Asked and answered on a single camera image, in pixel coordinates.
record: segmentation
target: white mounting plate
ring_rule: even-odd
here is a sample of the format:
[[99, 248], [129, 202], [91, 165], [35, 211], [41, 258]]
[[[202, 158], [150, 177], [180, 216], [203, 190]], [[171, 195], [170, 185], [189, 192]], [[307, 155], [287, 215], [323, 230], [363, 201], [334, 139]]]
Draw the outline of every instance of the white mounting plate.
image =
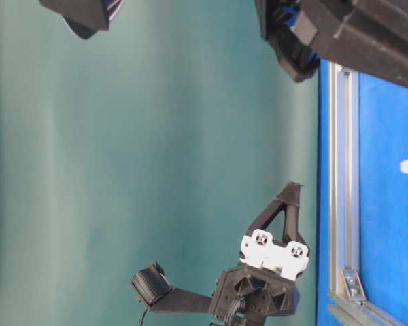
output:
[[255, 268], [272, 270], [282, 278], [295, 281], [308, 266], [308, 247], [297, 241], [290, 241], [287, 247], [281, 247], [272, 240], [272, 233], [260, 229], [254, 230], [252, 236], [243, 236], [240, 250], [245, 258], [240, 261]]

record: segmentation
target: green curtain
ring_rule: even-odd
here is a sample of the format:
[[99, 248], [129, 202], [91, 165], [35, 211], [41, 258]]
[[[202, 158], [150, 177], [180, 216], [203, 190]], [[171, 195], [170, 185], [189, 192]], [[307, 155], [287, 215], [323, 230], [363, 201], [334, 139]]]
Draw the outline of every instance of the green curtain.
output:
[[267, 325], [314, 325], [317, 106], [252, 0], [128, 0], [90, 41], [0, 0], [0, 326], [136, 325], [127, 281], [151, 261], [209, 295], [288, 180], [311, 261], [296, 316]]

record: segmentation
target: black cable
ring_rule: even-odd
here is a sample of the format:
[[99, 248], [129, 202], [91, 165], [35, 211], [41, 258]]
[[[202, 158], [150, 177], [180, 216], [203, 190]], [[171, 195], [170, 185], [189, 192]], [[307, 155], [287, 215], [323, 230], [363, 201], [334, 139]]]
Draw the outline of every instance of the black cable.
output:
[[141, 315], [141, 319], [139, 320], [139, 326], [143, 325], [143, 320], [145, 319], [145, 315], [147, 314], [148, 309], [145, 308], [143, 309], [142, 315]]
[[231, 326], [234, 316], [239, 312], [245, 310], [245, 299], [243, 297], [236, 297], [233, 302], [231, 302], [230, 307], [226, 312], [224, 319], [224, 326]]

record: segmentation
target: screw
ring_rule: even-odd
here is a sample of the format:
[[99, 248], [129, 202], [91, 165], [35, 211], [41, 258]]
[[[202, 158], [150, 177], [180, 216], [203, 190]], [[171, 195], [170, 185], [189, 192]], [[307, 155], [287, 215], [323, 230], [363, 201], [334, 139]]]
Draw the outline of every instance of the screw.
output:
[[294, 248], [292, 249], [292, 256], [293, 256], [293, 257], [299, 258], [300, 256], [302, 256], [302, 254], [303, 254], [302, 248], [300, 248], [300, 247], [295, 248], [295, 247], [294, 247]]
[[351, 285], [355, 284], [355, 279], [352, 276], [346, 277], [346, 280]]

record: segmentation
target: black 3d-printed part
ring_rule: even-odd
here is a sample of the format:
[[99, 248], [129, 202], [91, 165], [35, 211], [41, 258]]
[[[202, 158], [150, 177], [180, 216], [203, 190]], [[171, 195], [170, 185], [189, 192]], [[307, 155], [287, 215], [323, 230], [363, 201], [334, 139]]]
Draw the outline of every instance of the black 3d-printed part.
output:
[[296, 0], [255, 0], [263, 39], [269, 42], [278, 62], [296, 82], [311, 78], [319, 59], [309, 46], [302, 44], [286, 22], [299, 12]]
[[81, 39], [90, 39], [97, 32], [69, 18], [64, 17], [63, 19], [68, 27]]
[[290, 241], [297, 241], [307, 245], [298, 231], [300, 194], [301, 185], [299, 183], [287, 183], [268, 207], [253, 220], [245, 234], [251, 236], [254, 230], [265, 230], [280, 212], [284, 212], [283, 241], [279, 242], [274, 239], [273, 242], [282, 247], [286, 246]]
[[246, 301], [243, 318], [235, 316], [233, 325], [262, 326], [267, 316], [287, 316], [296, 312], [299, 292], [295, 282], [268, 270], [241, 264], [222, 272], [209, 312], [223, 321], [236, 297]]
[[308, 0], [295, 31], [318, 55], [408, 87], [408, 0]]
[[39, 0], [46, 8], [86, 26], [94, 31], [108, 30], [106, 3], [104, 0]]
[[157, 263], [153, 263], [138, 271], [131, 280], [132, 286], [148, 306], [155, 304], [172, 289], [162, 275], [161, 267]]
[[211, 298], [172, 287], [158, 263], [140, 270], [129, 281], [137, 298], [156, 313], [208, 313]]

